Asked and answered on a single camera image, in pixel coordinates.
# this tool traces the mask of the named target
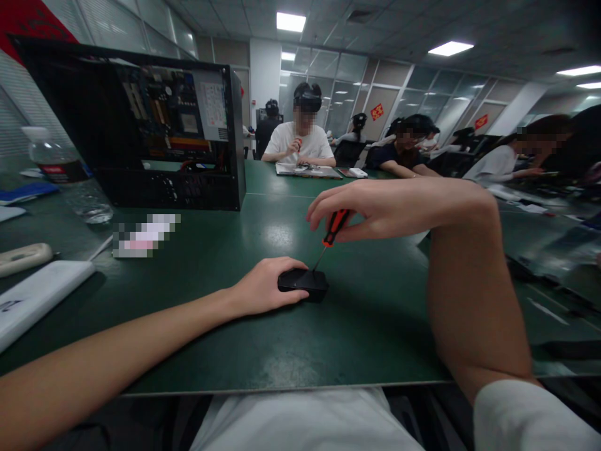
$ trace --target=red banner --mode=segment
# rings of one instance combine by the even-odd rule
[[[6,33],[77,42],[42,0],[0,1],[0,48],[22,64]]]
[[[484,127],[488,123],[488,114],[485,114],[476,121],[476,130]]]
[[[384,108],[382,108],[382,104],[380,103],[376,108],[374,108],[373,110],[370,111],[371,112],[371,118],[373,120],[378,119],[381,115],[384,114]]]

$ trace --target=vr headset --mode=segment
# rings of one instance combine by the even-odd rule
[[[265,110],[270,116],[277,116],[280,112],[280,109],[277,107],[277,100],[269,99],[269,101],[265,104]]]
[[[317,113],[321,108],[321,96],[305,91],[294,97],[294,106],[299,106],[302,113]]]

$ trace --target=fluorescent light panel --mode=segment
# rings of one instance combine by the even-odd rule
[[[441,56],[451,56],[455,53],[471,49],[472,47],[474,47],[472,44],[464,44],[455,41],[449,41],[446,44],[441,45],[440,47],[433,48],[432,50],[428,51],[428,53],[439,54]]]
[[[585,68],[569,69],[567,71],[559,71],[560,75],[578,76],[590,73],[601,72],[601,66],[587,66]]]
[[[305,16],[295,16],[294,14],[277,13],[275,15],[275,26],[277,27],[277,29],[302,33],[302,29],[305,28],[306,20],[307,18]]]
[[[583,85],[576,85],[579,88],[586,88],[586,89],[599,89],[601,88],[601,81],[597,82],[597,83],[584,83]]]

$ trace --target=computer case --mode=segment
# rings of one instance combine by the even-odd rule
[[[230,66],[10,38],[113,205],[240,211],[242,95]]]

